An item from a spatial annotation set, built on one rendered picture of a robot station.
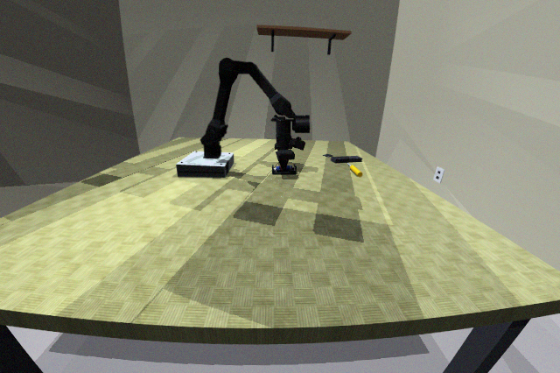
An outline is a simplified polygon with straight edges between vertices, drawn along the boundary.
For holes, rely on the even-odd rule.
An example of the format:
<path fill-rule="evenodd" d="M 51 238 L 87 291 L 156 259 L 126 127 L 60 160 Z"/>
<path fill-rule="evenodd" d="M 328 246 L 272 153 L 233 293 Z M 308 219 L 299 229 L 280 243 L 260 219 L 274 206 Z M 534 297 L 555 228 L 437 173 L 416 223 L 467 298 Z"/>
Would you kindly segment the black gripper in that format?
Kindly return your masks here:
<path fill-rule="evenodd" d="M 292 150 L 289 150 L 290 139 L 291 139 L 290 133 L 276 134 L 276 143 L 275 143 L 275 150 L 277 150 L 276 156 L 283 172 L 286 171 L 286 167 L 289 159 L 295 159 L 295 153 Z"/>

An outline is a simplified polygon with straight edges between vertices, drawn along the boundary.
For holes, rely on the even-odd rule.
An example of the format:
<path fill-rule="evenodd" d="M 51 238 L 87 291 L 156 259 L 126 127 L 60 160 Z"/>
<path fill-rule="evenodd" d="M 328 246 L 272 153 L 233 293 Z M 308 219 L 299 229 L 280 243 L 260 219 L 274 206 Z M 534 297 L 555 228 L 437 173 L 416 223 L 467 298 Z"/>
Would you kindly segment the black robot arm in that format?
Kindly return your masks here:
<path fill-rule="evenodd" d="M 225 124 L 228 99 L 238 74 L 250 74 L 255 83 L 268 96 L 276 113 L 281 115 L 274 115 L 270 119 L 270 121 L 276 121 L 276 133 L 291 133 L 291 121 L 292 130 L 295 133 L 310 133 L 310 115 L 296 116 L 291 109 L 291 104 L 274 89 L 255 63 L 223 58 L 219 63 L 220 88 L 215 101 L 213 118 L 206 128 L 206 134 L 201 139 L 204 148 L 203 158 L 220 158 L 222 154 L 220 141 L 227 134 L 228 129 L 228 124 Z M 283 115 L 294 119 L 285 119 Z M 291 138 L 289 149 L 292 147 L 303 151 L 305 141 L 302 141 L 301 137 Z"/>

